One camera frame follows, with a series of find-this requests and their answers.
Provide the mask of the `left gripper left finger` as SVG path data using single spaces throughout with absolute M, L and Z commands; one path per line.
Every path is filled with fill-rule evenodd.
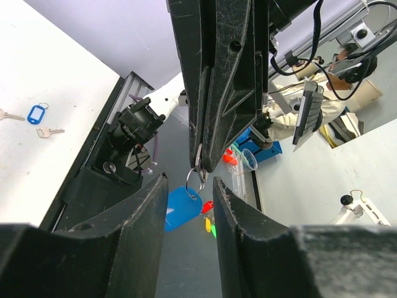
M 1 225 L 2 297 L 154 297 L 168 179 L 69 230 Z

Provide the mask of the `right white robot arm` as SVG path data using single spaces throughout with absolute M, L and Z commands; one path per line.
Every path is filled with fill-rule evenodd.
M 267 138 L 272 120 L 262 105 L 268 68 L 277 64 L 274 37 L 312 7 L 315 52 L 322 6 L 322 1 L 169 1 L 181 73 L 116 114 L 97 167 L 125 184 L 139 181 L 140 173 L 125 166 L 127 155 L 157 134 L 180 98 L 189 107 L 191 172 L 202 183 L 247 128 Z

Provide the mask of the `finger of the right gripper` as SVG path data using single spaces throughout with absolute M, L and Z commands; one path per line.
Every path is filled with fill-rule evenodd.
M 202 166 L 215 170 L 223 152 L 251 124 L 260 90 L 256 34 L 268 29 L 268 1 L 216 1 L 215 54 L 205 112 Z
M 213 68 L 214 2 L 169 1 L 169 13 L 189 107 L 189 160 L 193 166 L 203 127 Z

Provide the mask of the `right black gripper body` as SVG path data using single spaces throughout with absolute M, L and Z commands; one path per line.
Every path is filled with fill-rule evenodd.
M 215 54 L 215 3 L 214 2 L 214 51 L 213 51 L 213 64 Z M 263 84 L 267 81 L 267 57 L 269 52 L 270 36 L 273 32 L 278 29 L 278 25 L 284 24 L 284 22 L 290 18 L 290 14 L 293 12 L 291 9 L 291 1 L 268 1 L 269 8 L 269 24 L 268 29 L 264 33 L 256 34 L 256 47 L 261 52 L 257 56 L 258 69 L 261 71 L 261 78 L 259 79 L 260 90 L 257 93 L 257 99 L 259 101 L 259 108 L 257 110 L 256 120 L 259 116 L 259 111 L 262 105 L 262 93 L 264 91 Z

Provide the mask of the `blue key tag with ring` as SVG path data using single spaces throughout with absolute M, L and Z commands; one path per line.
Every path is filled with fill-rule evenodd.
M 193 174 L 198 175 L 197 188 L 191 187 L 189 182 Z M 205 187 L 204 174 L 198 174 L 198 168 L 189 170 L 185 184 L 175 188 L 168 195 L 165 231 L 171 232 L 201 214 L 203 200 L 200 193 Z

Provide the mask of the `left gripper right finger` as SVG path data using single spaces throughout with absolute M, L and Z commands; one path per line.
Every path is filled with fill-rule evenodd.
M 287 227 L 213 180 L 223 297 L 395 297 L 396 229 Z

